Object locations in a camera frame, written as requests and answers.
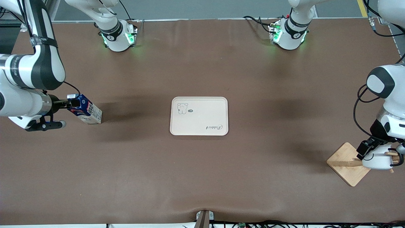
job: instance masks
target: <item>yellow stripe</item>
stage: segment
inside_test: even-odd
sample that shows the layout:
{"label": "yellow stripe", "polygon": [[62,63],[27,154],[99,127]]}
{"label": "yellow stripe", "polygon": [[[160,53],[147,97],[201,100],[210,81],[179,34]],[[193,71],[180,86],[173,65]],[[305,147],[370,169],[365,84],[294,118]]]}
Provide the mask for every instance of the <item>yellow stripe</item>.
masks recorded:
{"label": "yellow stripe", "polygon": [[363,4],[362,0],[357,0],[358,7],[360,8],[361,15],[367,17],[366,7]]}

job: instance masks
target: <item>brown table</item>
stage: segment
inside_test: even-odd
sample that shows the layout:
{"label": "brown table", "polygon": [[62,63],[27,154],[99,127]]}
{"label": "brown table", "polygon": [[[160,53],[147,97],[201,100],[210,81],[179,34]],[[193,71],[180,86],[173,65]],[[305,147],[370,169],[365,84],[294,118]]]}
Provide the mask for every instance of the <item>brown table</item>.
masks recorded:
{"label": "brown table", "polygon": [[[65,129],[28,133],[1,118],[1,224],[189,222],[201,209],[251,222],[405,218],[405,166],[349,187],[325,162],[342,143],[367,139],[352,120],[357,89],[398,59],[367,19],[314,20],[295,51],[270,45],[251,21],[138,26],[138,47],[114,53],[92,24],[55,25],[66,80],[104,123],[62,110]],[[14,53],[31,51],[21,33]],[[176,96],[226,97],[229,133],[171,135]],[[368,128],[381,104],[360,104],[360,124]]]}

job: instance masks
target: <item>wooden coaster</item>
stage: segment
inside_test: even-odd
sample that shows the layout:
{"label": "wooden coaster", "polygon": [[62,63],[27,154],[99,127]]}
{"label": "wooden coaster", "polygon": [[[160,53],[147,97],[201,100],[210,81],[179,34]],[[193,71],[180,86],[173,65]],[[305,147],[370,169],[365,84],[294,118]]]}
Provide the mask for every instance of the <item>wooden coaster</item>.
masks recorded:
{"label": "wooden coaster", "polygon": [[361,161],[354,161],[356,149],[345,142],[326,161],[328,165],[350,186],[356,186],[361,179],[370,171],[362,165]]}

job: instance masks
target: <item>white tray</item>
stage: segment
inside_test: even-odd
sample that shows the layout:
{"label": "white tray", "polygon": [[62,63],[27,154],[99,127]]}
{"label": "white tray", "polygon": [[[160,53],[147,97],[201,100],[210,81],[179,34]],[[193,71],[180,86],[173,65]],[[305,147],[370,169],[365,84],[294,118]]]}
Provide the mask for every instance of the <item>white tray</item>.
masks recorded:
{"label": "white tray", "polygon": [[225,97],[175,97],[170,132],[175,136],[224,136],[228,133]]}

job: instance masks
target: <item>bear drawing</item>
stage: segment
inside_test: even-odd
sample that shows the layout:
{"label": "bear drawing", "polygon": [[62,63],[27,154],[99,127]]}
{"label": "bear drawing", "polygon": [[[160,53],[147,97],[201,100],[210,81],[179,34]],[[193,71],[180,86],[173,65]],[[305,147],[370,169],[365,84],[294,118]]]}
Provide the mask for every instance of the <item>bear drawing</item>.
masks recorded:
{"label": "bear drawing", "polygon": [[187,113],[187,103],[179,103],[177,104],[177,110],[179,111],[179,114],[186,114]]}

